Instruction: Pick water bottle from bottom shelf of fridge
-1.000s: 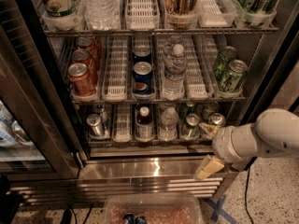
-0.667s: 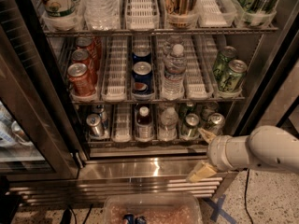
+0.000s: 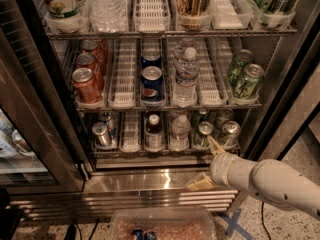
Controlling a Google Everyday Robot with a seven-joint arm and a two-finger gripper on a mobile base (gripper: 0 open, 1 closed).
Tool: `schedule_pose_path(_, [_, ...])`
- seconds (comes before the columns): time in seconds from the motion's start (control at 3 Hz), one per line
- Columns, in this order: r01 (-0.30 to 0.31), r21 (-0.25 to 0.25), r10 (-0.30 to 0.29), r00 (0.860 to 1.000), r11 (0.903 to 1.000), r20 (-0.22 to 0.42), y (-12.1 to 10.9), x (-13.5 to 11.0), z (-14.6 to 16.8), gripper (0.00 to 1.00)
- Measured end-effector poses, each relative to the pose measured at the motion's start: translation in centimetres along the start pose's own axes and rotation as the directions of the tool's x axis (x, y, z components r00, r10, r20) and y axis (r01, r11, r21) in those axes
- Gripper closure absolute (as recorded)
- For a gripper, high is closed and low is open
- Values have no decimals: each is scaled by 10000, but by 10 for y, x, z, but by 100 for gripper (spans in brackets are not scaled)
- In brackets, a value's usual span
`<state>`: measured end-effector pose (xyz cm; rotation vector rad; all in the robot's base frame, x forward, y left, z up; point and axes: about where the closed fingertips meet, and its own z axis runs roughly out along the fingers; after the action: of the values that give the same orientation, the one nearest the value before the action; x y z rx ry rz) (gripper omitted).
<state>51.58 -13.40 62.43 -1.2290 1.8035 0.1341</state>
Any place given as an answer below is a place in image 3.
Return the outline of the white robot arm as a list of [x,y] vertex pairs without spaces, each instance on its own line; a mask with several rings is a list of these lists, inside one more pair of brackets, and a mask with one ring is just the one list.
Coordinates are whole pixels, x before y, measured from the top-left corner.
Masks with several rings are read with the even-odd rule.
[[189,180],[189,191],[230,187],[282,210],[298,209],[320,219],[320,186],[286,163],[274,159],[251,161],[225,151],[207,137],[213,160],[207,172]]

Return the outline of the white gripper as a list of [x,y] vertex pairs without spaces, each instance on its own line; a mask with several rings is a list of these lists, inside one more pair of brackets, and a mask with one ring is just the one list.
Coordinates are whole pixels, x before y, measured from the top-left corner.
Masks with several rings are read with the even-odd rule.
[[207,140],[211,153],[216,156],[210,165],[211,175],[208,172],[199,173],[185,184],[185,188],[189,191],[212,190],[217,185],[248,188],[250,173],[256,162],[225,152],[212,136],[208,136]]

